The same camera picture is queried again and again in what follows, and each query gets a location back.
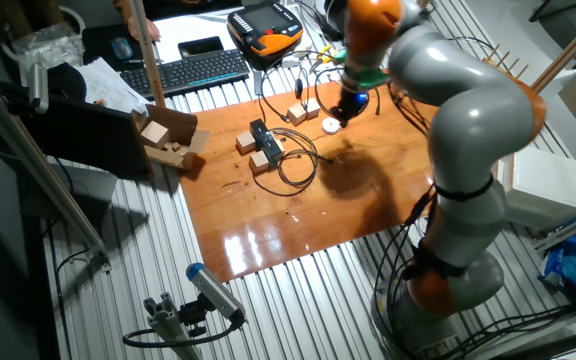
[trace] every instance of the metal pole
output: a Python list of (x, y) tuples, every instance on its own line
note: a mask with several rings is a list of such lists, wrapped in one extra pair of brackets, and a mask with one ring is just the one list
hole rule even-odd
[(559, 74), (559, 72), (568, 64), (568, 62), (576, 55), (576, 38), (561, 52), (561, 54), (550, 64), (546, 71), (539, 76), (539, 78), (532, 84), (531, 88), (540, 93), (552, 79)]
[(135, 19), (139, 45), (141, 45), (141, 52), (144, 55), (146, 73), (148, 74), (148, 80), (150, 80), (150, 89), (152, 89), (152, 93), (155, 97), (155, 104), (159, 107), (165, 108), (166, 102), (164, 101), (164, 89), (161, 86), (159, 69), (157, 68), (157, 61), (155, 60), (155, 52), (152, 50), (152, 40), (150, 39), (148, 26), (146, 25), (144, 4), (141, 0), (130, 0), (130, 9), (132, 10), (132, 17)]
[(551, 234), (545, 240), (540, 241), (537, 245), (535, 245), (535, 250), (537, 252), (546, 251), (573, 235), (576, 235), (576, 221), (566, 226), (565, 228)]
[(0, 97), (0, 134), (46, 192), (68, 223), (83, 235), (92, 251), (107, 256), (106, 245), (72, 198), (63, 182), (46, 162), (39, 146), (18, 117), (8, 113)]

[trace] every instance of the small wooden cube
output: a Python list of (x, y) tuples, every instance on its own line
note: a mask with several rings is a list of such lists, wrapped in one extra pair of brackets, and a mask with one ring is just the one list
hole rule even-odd
[(170, 133), (162, 125), (151, 121), (144, 131), (141, 132), (141, 138), (144, 140), (144, 144), (156, 149), (163, 149), (166, 142), (170, 139)]
[(314, 119), (319, 116), (319, 103), (317, 99), (308, 99), (306, 104), (306, 120)]
[(188, 152), (188, 146), (186, 145), (179, 145), (179, 149), (177, 151), (175, 151), (175, 154), (177, 155), (184, 155), (185, 153)]
[(290, 122), (295, 126), (306, 120), (306, 115), (308, 114), (306, 113), (306, 110), (304, 110), (304, 106), (301, 102), (288, 108), (288, 119), (290, 119)]
[(237, 135), (237, 149), (239, 149), (241, 155), (255, 150), (255, 147), (255, 138), (250, 131)]
[(268, 162), (268, 158), (263, 151), (257, 151), (256, 153), (250, 155), (248, 165), (250, 165), (250, 170), (257, 174), (268, 169), (270, 163)]
[(281, 157), (284, 156), (284, 153), (286, 152), (286, 149), (284, 148), (284, 144), (281, 143), (281, 140), (275, 138), (275, 141), (277, 142), (277, 146), (279, 146), (279, 150), (281, 150)]

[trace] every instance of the cardboard box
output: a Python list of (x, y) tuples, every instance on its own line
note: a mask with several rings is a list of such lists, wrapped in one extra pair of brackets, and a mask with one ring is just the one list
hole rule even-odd
[(154, 105), (146, 105), (149, 116), (143, 116), (136, 111), (132, 117), (141, 133), (151, 121), (168, 129), (170, 138), (168, 141), (179, 143), (179, 151), (170, 152), (165, 149), (156, 149), (144, 144), (146, 155), (153, 161), (172, 166), (178, 169), (189, 170), (192, 168), (195, 157), (203, 150), (209, 131), (197, 131), (197, 116), (184, 114), (179, 111), (165, 109)]

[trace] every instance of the computer mouse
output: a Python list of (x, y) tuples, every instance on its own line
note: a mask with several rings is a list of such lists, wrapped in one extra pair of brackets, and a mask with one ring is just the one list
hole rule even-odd
[(112, 39), (110, 42), (112, 45), (112, 51), (115, 53), (115, 57), (121, 61), (128, 60), (132, 57), (132, 48), (128, 44), (126, 38), (117, 37)]

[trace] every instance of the glossy wooden surface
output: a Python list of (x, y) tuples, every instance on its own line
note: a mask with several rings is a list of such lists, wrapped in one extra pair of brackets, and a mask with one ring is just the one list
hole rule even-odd
[[(339, 85), (319, 86), (322, 102), (336, 104)], [(289, 127), (307, 135), (318, 152), (333, 159), (322, 163), (316, 179), (303, 193), (279, 197), (259, 188), (248, 167), (250, 153), (240, 155), (235, 138), (261, 117), (256, 100), (197, 113), (200, 130), (211, 132), (200, 154), (202, 166), (181, 173), (181, 185), (197, 233), (205, 265), (221, 281), (234, 279), (308, 253), (383, 230), (405, 220), (428, 189), (431, 171), (426, 139), (396, 110), (382, 87), (381, 114), (371, 92), (366, 111), (336, 135), (321, 130), (319, 117), (298, 127), (284, 123), (264, 105), (268, 128)], [(285, 111), (293, 93), (268, 101)], [(436, 109), (419, 105), (427, 119)], [(286, 151), (297, 145), (284, 142)], [(309, 158), (289, 160), (286, 175), (294, 180), (312, 171)], [(277, 192), (295, 189), (277, 170), (258, 176)]]

